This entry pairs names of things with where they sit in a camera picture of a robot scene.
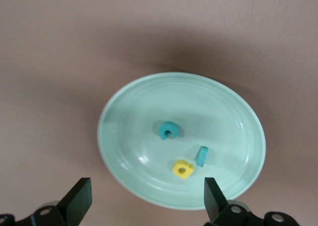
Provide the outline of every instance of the plate rim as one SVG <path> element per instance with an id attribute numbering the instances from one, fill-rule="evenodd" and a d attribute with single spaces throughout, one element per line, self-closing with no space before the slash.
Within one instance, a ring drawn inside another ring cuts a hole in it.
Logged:
<path id="1" fill-rule="evenodd" d="M 197 79 L 201 79 L 207 82 L 210 82 L 212 84 L 217 85 L 218 87 L 222 88 L 223 90 L 229 92 L 232 96 L 234 96 L 236 99 L 238 99 L 240 101 L 241 104 L 244 105 L 244 107 L 249 111 L 249 113 L 253 116 L 253 119 L 255 120 L 257 126 L 258 126 L 258 130 L 260 132 L 260 138 L 261 138 L 261 145 L 262 145 L 262 151 L 261 151 L 261 159 L 259 162 L 259 166 L 257 171 L 255 172 L 255 175 L 253 176 L 253 178 L 248 182 L 248 184 L 245 185 L 245 187 L 243 187 L 239 192 L 236 193 L 236 196 L 234 197 L 237 198 L 240 195 L 242 195 L 244 192 L 247 191 L 247 189 L 249 189 L 254 182 L 257 180 L 257 178 L 259 177 L 262 168 L 264 166 L 265 163 L 265 157 L 266 157 L 266 138 L 265 138 L 265 133 L 264 133 L 264 129 L 262 127 L 262 124 L 258 118 L 258 116 L 256 115 L 256 113 L 254 112 L 254 110 L 252 109 L 252 107 L 238 94 L 236 93 L 234 90 L 232 90 L 231 88 L 227 87 L 226 85 L 202 76 L 202 75 L 197 75 L 197 74 L 191 74 L 191 73 L 184 73 L 184 72 L 162 72 L 162 73 L 156 73 L 156 74 L 150 74 L 150 75 L 146 75 L 140 78 L 137 78 L 127 84 L 125 84 L 123 87 L 121 87 L 119 90 L 117 90 L 107 101 L 107 103 L 105 104 L 100 117 L 99 117 L 99 121 L 98 121 L 98 126 L 97 126 L 97 143 L 98 143 L 98 148 L 99 148 L 99 152 L 101 155 L 101 158 L 104 162 L 104 164 L 107 166 L 109 172 L 111 173 L 111 175 L 129 192 L 133 193 L 134 195 L 138 196 L 139 198 L 150 202 L 152 204 L 158 205 L 158 206 L 162 206 L 165 208 L 170 208 L 170 209 L 175 209 L 175 210 L 202 210 L 205 209 L 205 206 L 197 206 L 197 207 L 187 207 L 187 206 L 176 206 L 176 205 L 169 205 L 169 204 L 165 204 L 159 201 L 156 201 L 152 198 L 146 197 L 144 195 L 142 195 L 141 193 L 137 192 L 134 188 L 130 187 L 125 181 L 123 181 L 115 172 L 115 170 L 112 168 L 112 166 L 106 161 L 105 157 L 104 157 L 104 152 L 103 152 L 103 148 L 102 148 L 102 139 L 101 139 L 101 125 L 102 125 L 102 121 L 105 118 L 105 115 L 108 111 L 108 109 L 111 107 L 111 105 L 115 102 L 115 100 L 121 96 L 122 93 L 124 93 L 125 91 L 129 90 L 130 88 L 132 88 L 134 85 L 136 84 L 140 84 L 143 81 L 149 81 L 152 78 L 156 78 L 156 77 L 164 77 L 164 76 L 189 76 L 189 77 L 194 77 Z"/>

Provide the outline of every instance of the table surface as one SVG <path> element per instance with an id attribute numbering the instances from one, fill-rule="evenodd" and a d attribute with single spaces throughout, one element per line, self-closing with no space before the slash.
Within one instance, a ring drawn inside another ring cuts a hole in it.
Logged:
<path id="1" fill-rule="evenodd" d="M 200 226 L 125 190 L 96 128 L 139 77 L 204 75 L 232 88 L 264 127 L 264 168 L 238 198 L 257 216 L 318 221 L 318 0 L 0 0 L 1 213 L 22 219 L 91 177 L 82 226 Z"/>

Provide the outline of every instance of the oval plate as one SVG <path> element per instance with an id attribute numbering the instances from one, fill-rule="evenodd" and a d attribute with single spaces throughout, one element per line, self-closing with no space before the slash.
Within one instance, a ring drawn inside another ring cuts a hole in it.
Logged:
<path id="1" fill-rule="evenodd" d="M 180 136 L 162 140 L 164 121 Z M 251 107 L 212 79 L 161 73 L 137 79 L 106 104 L 98 125 L 101 156 L 112 175 L 140 198 L 172 209 L 204 209 L 204 178 L 214 177 L 227 199 L 246 191 L 265 160 L 265 136 Z M 203 167 L 195 159 L 209 151 Z M 187 178 L 172 172 L 177 160 L 194 165 Z"/>

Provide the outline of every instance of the yellow foam piece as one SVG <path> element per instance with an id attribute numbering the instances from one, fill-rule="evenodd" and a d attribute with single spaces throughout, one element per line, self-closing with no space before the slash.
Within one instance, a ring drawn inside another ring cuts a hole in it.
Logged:
<path id="1" fill-rule="evenodd" d="M 182 179 L 188 178 L 194 171 L 194 166 L 185 160 L 177 160 L 172 168 L 173 173 Z"/>

